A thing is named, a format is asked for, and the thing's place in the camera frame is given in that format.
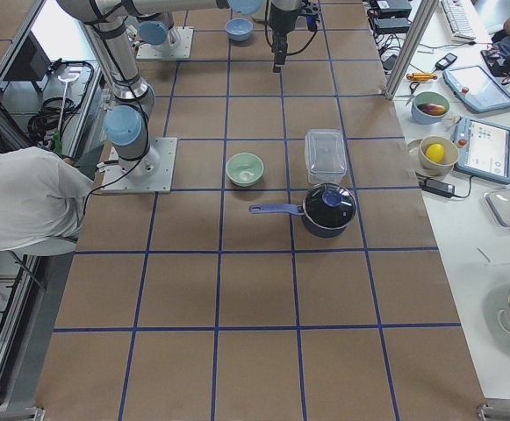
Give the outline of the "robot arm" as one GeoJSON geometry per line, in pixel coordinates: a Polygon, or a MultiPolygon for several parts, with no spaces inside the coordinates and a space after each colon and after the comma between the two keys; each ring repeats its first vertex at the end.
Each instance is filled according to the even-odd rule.
{"type": "Polygon", "coordinates": [[[171,11],[157,12],[137,17],[138,34],[141,39],[151,46],[167,44],[175,47],[181,40],[175,29],[175,22],[171,11]]]}
{"type": "MultiPolygon", "coordinates": [[[[60,1],[60,7],[90,32],[91,47],[103,71],[111,75],[111,89],[118,103],[143,105],[153,95],[141,77],[130,46],[125,18],[210,9],[232,9],[251,14],[261,7],[259,1],[60,1]]],[[[288,33],[302,15],[305,1],[268,1],[267,22],[272,29],[273,71],[278,73],[288,56],[288,33]]]]}

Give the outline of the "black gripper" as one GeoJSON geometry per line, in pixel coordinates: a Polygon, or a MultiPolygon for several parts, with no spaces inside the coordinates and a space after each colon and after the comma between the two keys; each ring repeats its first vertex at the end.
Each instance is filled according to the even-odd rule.
{"type": "Polygon", "coordinates": [[[281,53],[287,51],[287,35],[295,29],[301,12],[300,0],[267,2],[266,22],[272,31],[271,51],[274,53],[273,72],[281,72],[281,53]]]}

